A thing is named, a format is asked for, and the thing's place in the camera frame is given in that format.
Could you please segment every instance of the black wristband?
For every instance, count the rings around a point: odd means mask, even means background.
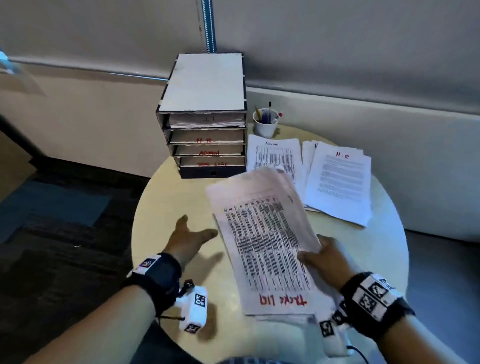
[[[155,306],[156,317],[173,306],[180,290],[181,266],[170,254],[161,253],[145,259],[123,283],[137,285],[148,293]]]
[[[381,276],[363,272],[353,276],[340,290],[340,304],[348,322],[360,333],[378,340],[406,315],[415,315],[402,295]]]

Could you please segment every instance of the person's left arm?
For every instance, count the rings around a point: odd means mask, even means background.
[[[185,215],[177,221],[163,253],[173,256],[183,270],[202,244],[217,235],[215,229],[190,231]],[[82,321],[30,356],[25,364],[127,364],[155,315],[155,306],[146,291],[136,285],[125,287]]]

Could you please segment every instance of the paper tray organizer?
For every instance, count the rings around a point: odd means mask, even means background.
[[[170,74],[169,83],[165,87],[160,104],[156,109],[158,123],[163,131],[170,155],[175,159],[182,178],[225,178],[246,171],[246,141],[247,141],[247,102],[245,78],[243,76],[243,56],[241,57],[241,73],[243,78],[242,109],[218,110],[162,110],[164,96],[168,95],[170,83],[175,82]],[[217,114],[235,113],[241,115],[244,123],[235,127],[188,127],[171,128],[169,119],[172,114],[204,114],[205,120]]]

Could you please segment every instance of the black cable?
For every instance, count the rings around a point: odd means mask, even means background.
[[[175,317],[175,316],[160,316],[160,318],[166,318],[168,320],[179,320],[179,321],[185,321],[184,317]]]
[[[347,349],[352,349],[352,350],[356,351],[364,359],[365,363],[369,364],[367,358],[365,358],[365,355],[363,355],[362,352],[357,347],[355,347],[353,345],[347,345]]]

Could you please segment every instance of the white cup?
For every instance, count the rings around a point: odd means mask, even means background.
[[[262,124],[258,121],[257,112],[253,113],[253,122],[255,124],[255,134],[262,136],[263,138],[271,139],[275,133],[276,127],[278,126],[279,114],[273,109],[263,108],[258,109],[260,114],[268,113],[270,110],[270,120],[271,124]]]

